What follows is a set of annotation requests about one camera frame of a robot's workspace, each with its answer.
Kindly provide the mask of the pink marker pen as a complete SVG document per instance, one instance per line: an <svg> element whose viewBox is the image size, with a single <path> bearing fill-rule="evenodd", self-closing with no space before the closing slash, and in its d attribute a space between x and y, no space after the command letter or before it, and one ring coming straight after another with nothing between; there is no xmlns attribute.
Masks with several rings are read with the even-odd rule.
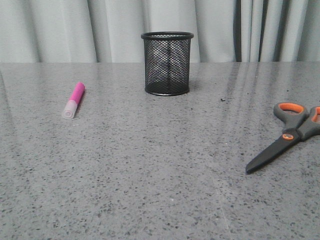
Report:
<svg viewBox="0 0 320 240"><path fill-rule="evenodd" d="M64 119L73 119L75 116L75 113L77 111L78 105L80 104L80 101L83 97L83 94L85 92L85 85L82 82L78 82L74 90L68 99L67 103L64 106L62 117Z"/></svg>

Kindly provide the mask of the grey orange scissors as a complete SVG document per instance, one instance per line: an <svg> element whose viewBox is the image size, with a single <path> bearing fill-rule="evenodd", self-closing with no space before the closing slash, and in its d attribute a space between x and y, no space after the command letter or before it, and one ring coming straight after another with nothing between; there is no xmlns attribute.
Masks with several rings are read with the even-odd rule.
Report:
<svg viewBox="0 0 320 240"><path fill-rule="evenodd" d="M275 142L246 165L247 174L261 169L297 143L320 134L319 106L308 111L297 103L280 102L274 106L273 113L284 123L284 130Z"/></svg>

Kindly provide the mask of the black mesh pen cup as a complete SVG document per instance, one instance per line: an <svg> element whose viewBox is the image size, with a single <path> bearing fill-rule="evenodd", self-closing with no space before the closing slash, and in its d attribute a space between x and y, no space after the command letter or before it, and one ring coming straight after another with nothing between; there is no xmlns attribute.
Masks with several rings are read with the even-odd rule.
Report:
<svg viewBox="0 0 320 240"><path fill-rule="evenodd" d="M190 91L190 52L194 34L181 31L146 32L144 89L156 96L178 96Z"/></svg>

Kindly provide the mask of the grey curtain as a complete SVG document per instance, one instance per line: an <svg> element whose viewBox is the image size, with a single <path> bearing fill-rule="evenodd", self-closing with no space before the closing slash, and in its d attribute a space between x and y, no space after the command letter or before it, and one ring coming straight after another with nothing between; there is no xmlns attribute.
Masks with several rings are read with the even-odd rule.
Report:
<svg viewBox="0 0 320 240"><path fill-rule="evenodd" d="M3 63L138 63L141 34L190 32L197 62L320 59L317 0L3 0Z"/></svg>

